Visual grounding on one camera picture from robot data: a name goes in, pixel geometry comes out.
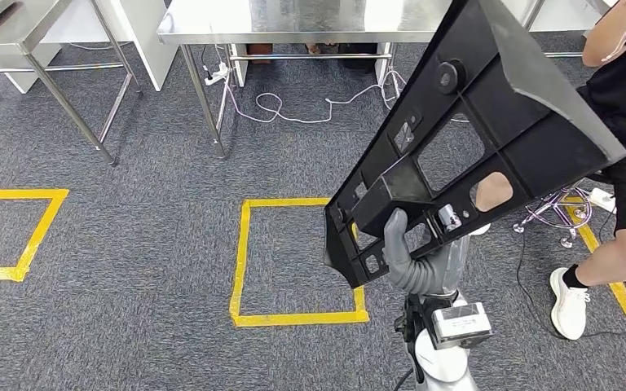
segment shoe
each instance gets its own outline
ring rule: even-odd
[[[551,311],[551,320],[562,336],[568,340],[578,340],[587,325],[589,294],[587,289],[567,287],[562,281],[566,271],[566,267],[561,267],[550,276],[551,289],[557,298]]]
[[[488,230],[491,228],[491,224],[488,223],[485,226],[482,226],[481,228],[477,229],[476,231],[472,231],[469,233],[469,236],[479,236],[479,235],[483,235],[486,232],[488,232]]]

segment person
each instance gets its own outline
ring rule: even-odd
[[[619,0],[591,30],[582,60],[589,67],[600,68],[578,91],[626,149],[626,0]],[[557,298],[551,320],[570,340],[584,333],[588,289],[626,281],[626,157],[603,173],[614,187],[615,238],[579,265],[556,269],[550,275]],[[483,188],[479,185],[476,206],[488,210],[501,203],[497,188],[502,186],[494,181]]]

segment floor marking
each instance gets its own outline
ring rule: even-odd
[[[15,267],[0,267],[0,279],[16,282],[25,279],[39,244],[67,195],[68,189],[0,189],[0,200],[51,200]]]
[[[581,221],[577,216],[575,216],[575,207],[568,206],[566,208],[567,208],[567,214],[570,215],[573,222],[578,223]],[[589,228],[589,225],[584,224],[577,231],[580,233],[580,236],[582,237],[584,244],[587,245],[587,248],[589,249],[589,251],[593,253],[594,250],[596,250],[597,247],[599,246],[599,243],[598,243],[596,236],[592,232],[591,228]],[[625,316],[626,316],[625,284],[624,283],[610,283],[608,284],[608,286],[611,287],[611,291],[613,292],[615,299],[618,301],[618,304],[620,304],[620,308],[623,309],[623,312],[625,313]]]
[[[355,310],[346,312],[323,312],[305,314],[265,314],[241,315],[241,294],[244,291],[246,275],[246,256],[248,254],[248,238],[250,230],[251,208],[285,207],[285,206],[325,206],[329,198],[286,198],[269,200],[244,200],[241,205],[241,221],[239,244],[236,252],[236,271],[234,272],[234,289],[229,300],[229,314],[237,327],[262,326],[293,326],[303,324],[358,323],[369,320],[366,312],[364,287],[353,290]]]

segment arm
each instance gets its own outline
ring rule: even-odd
[[[589,33],[587,43],[584,45],[584,52],[582,53],[584,65],[600,67],[621,56],[626,51],[626,46],[606,62],[602,61],[618,46],[625,33],[626,0],[618,0],[618,3],[599,20]]]

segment stool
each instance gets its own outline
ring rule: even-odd
[[[587,178],[603,183],[611,183],[608,177],[601,172],[590,174]],[[536,209],[531,206],[527,206],[529,216],[527,216],[521,222],[513,225],[513,230],[517,233],[524,232],[524,226],[532,220],[538,220],[543,222],[547,226],[555,228],[562,228],[568,231],[568,236],[564,236],[560,239],[560,245],[564,248],[572,248],[572,241],[577,237],[577,230],[588,223],[592,218],[592,205],[589,201],[591,193],[580,187],[580,184],[585,178],[573,183],[569,187],[564,187],[559,191],[551,193],[541,199],[541,203]],[[578,222],[573,222],[569,214],[567,214],[566,208],[574,208],[574,215],[579,219]],[[552,209],[555,217],[546,217],[544,213]]]

